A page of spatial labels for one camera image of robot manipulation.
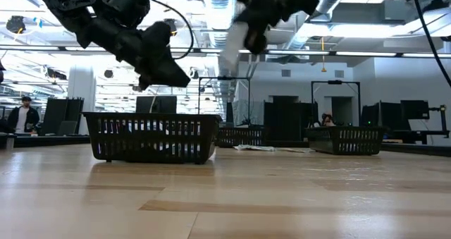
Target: black jacket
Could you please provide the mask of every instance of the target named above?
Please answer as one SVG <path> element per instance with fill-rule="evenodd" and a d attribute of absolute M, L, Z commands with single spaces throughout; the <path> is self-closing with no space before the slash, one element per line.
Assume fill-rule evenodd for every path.
<path fill-rule="evenodd" d="M 28 123 L 33 124 L 33 126 L 36 126 L 37 123 L 39 123 L 39 114 L 37 113 L 36 109 L 33 109 L 32 107 L 29 107 L 30 109 L 27 112 L 27 120 L 25 120 L 25 132 L 30 133 L 32 129 L 27 129 L 26 125 Z M 9 127 L 16 129 L 17 121 L 19 120 L 19 109 L 20 107 L 16 107 L 12 110 L 12 112 L 9 114 L 8 117 L 8 125 Z"/>

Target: pillar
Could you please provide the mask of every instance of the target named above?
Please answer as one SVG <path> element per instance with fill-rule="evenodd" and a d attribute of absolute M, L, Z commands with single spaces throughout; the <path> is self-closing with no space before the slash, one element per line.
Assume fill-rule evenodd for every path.
<path fill-rule="evenodd" d="M 96 75 L 93 66 L 78 63 L 70 67 L 68 98 L 83 98 L 83 112 L 96 109 Z M 86 118 L 82 116 L 78 134 L 87 135 Z"/>

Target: white shirt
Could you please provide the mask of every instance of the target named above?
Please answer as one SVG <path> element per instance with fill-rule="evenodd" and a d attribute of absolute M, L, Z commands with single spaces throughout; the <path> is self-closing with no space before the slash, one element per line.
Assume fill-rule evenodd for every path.
<path fill-rule="evenodd" d="M 24 133 L 25 132 L 25 122 L 27 121 L 27 113 L 30 108 L 21 107 L 19 109 L 19 119 L 17 120 L 16 132 Z"/>

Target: man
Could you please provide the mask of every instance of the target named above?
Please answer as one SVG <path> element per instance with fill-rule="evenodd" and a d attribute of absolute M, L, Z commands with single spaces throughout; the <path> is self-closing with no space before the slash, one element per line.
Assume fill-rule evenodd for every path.
<path fill-rule="evenodd" d="M 31 133 L 39 123 L 39 114 L 30 104 L 31 98 L 22 97 L 22 106 L 13 109 L 9 114 L 8 124 L 15 128 L 16 133 Z"/>

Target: black plastic basket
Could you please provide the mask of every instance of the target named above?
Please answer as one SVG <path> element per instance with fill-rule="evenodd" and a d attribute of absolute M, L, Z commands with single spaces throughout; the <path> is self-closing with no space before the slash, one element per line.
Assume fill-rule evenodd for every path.
<path fill-rule="evenodd" d="M 264 146 L 264 128 L 219 128 L 216 136 L 217 147 L 236 147 L 238 145 Z"/>
<path fill-rule="evenodd" d="M 332 126 L 307 129 L 309 147 L 342 155 L 373 155 L 381 150 L 385 128 Z"/>
<path fill-rule="evenodd" d="M 214 152 L 217 115 L 85 112 L 100 160 L 204 164 Z"/>

